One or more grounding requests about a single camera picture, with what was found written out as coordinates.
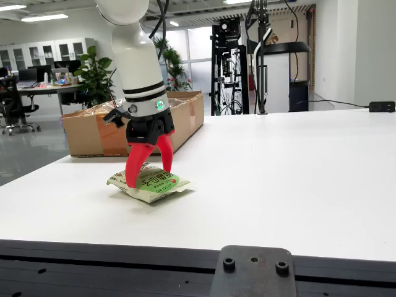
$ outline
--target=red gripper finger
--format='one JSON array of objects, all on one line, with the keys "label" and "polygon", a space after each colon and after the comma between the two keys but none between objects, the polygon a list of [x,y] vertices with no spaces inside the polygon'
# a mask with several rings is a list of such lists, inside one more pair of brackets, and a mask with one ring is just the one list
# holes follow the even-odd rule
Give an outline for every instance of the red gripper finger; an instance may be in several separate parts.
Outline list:
[{"label": "red gripper finger", "polygon": [[173,161],[173,147],[169,134],[161,135],[157,140],[157,147],[160,149],[163,169],[171,172]]},{"label": "red gripper finger", "polygon": [[128,187],[136,188],[136,179],[139,175],[140,169],[153,150],[154,145],[132,144],[132,150],[129,154],[125,168],[125,179]]}]

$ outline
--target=white cabinet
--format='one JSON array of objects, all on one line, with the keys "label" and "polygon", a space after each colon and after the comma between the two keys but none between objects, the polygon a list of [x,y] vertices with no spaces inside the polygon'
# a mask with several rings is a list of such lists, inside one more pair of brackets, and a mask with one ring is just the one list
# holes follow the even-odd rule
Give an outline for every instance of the white cabinet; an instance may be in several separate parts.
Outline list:
[{"label": "white cabinet", "polygon": [[0,65],[9,71],[20,71],[28,67],[24,45],[0,47]]},{"label": "white cabinet", "polygon": [[29,66],[53,65],[55,61],[80,60],[95,45],[91,38],[41,41],[0,46],[0,67],[20,71]]},{"label": "white cabinet", "polygon": [[28,43],[25,46],[28,52],[29,66],[53,65],[55,61],[59,61],[55,41]]},{"label": "white cabinet", "polygon": [[79,60],[83,54],[87,54],[90,46],[95,45],[91,38],[76,38],[56,40],[56,54],[60,61]]}]

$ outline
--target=office desk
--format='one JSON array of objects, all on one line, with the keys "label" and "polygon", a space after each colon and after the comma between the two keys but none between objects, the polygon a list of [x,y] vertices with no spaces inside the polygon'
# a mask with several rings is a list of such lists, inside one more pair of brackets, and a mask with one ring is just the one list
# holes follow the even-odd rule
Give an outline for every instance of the office desk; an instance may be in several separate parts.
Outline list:
[{"label": "office desk", "polygon": [[366,110],[206,117],[174,155],[195,191],[149,205],[106,186],[126,158],[66,157],[0,187],[0,239],[396,261],[395,135]]},{"label": "office desk", "polygon": [[29,95],[51,95],[58,94],[59,107],[61,109],[61,115],[63,115],[61,93],[75,93],[79,89],[79,85],[68,85],[65,87],[62,86],[48,86],[45,88],[19,88],[18,92],[21,96],[29,96]]}]

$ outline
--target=green snack bag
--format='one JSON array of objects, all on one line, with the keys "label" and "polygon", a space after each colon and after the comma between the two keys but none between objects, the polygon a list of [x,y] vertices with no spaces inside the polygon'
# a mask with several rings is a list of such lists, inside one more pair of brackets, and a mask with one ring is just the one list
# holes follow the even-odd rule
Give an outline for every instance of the green snack bag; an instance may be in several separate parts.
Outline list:
[{"label": "green snack bag", "polygon": [[149,163],[144,163],[136,180],[136,189],[128,187],[125,171],[114,174],[107,180],[107,185],[114,184],[135,199],[152,203],[174,192],[183,192],[191,183],[173,173],[166,172]]}]

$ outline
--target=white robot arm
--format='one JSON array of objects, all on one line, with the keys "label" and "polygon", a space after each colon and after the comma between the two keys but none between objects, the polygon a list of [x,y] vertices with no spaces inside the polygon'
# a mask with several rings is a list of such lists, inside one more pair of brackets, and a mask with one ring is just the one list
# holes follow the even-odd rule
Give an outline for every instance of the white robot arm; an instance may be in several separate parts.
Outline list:
[{"label": "white robot arm", "polygon": [[[157,52],[139,23],[149,0],[97,0],[97,4],[102,16],[115,25],[112,45],[126,99],[125,111],[143,117],[169,108]],[[150,101],[134,100],[159,93]]]},{"label": "white robot arm", "polygon": [[113,27],[113,53],[125,102],[105,117],[106,122],[129,119],[126,137],[132,146],[126,166],[126,181],[136,187],[139,171],[155,146],[161,151],[164,170],[170,171],[174,133],[165,84],[154,44],[140,27],[139,20],[149,8],[149,0],[97,0],[103,18]]}]

